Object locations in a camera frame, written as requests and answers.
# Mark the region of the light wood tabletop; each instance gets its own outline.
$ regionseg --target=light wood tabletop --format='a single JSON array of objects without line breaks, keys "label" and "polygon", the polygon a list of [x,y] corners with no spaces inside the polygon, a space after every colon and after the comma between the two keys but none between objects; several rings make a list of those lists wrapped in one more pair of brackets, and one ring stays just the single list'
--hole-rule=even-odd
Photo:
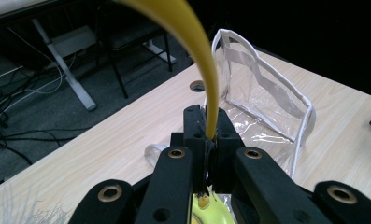
[{"label": "light wood tabletop", "polygon": [[[260,53],[313,103],[317,119],[302,148],[294,181],[313,190],[324,180],[351,185],[371,199],[371,96]],[[85,194],[107,179],[134,184],[153,171],[149,144],[182,132],[182,112],[205,95],[193,65],[0,186],[0,223],[60,208],[69,216]]]}]

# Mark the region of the transparent plastic pouch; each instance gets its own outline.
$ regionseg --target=transparent plastic pouch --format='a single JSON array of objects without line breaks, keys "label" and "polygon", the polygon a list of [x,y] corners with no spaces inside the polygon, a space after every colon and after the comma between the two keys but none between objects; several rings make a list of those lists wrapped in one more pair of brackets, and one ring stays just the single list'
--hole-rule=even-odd
[{"label": "transparent plastic pouch", "polygon": [[301,147],[311,134],[313,104],[241,35],[220,29],[212,43],[220,108],[248,147],[267,151],[292,178]]}]

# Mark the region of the white table leg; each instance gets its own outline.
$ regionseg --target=white table leg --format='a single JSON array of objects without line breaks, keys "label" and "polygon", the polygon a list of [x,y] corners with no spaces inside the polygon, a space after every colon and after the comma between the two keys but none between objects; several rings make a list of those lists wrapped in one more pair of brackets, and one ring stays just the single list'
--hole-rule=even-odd
[{"label": "white table leg", "polygon": [[77,97],[80,99],[80,101],[83,103],[83,105],[86,107],[87,110],[94,110],[97,105],[95,104],[94,100],[90,97],[90,95],[83,89],[83,87],[80,85],[80,83],[75,79],[74,75],[71,73],[70,69],[66,65],[63,58],[59,55],[56,48],[53,45],[53,42],[48,37],[48,35],[45,33],[45,30],[42,28],[42,25],[39,23],[37,19],[33,19],[33,24],[38,30],[38,32],[41,34],[43,41],[45,42],[46,46],[48,46],[51,54],[54,56],[54,59],[56,62],[60,65],[60,67],[63,69],[66,75],[66,81],[71,86],[72,90],[75,92]]},{"label": "white table leg", "polygon": [[[162,52],[162,49],[159,49],[158,47],[156,47],[156,45],[153,44],[152,40],[149,40],[149,41],[145,42],[144,47],[147,48],[148,50],[150,50],[154,54],[158,54],[158,53]],[[159,54],[159,57],[161,59],[165,60],[166,62],[168,62],[167,54],[161,53],[161,54]],[[177,59],[170,55],[170,61],[171,61],[172,64],[174,64],[174,63],[177,62]]]}]

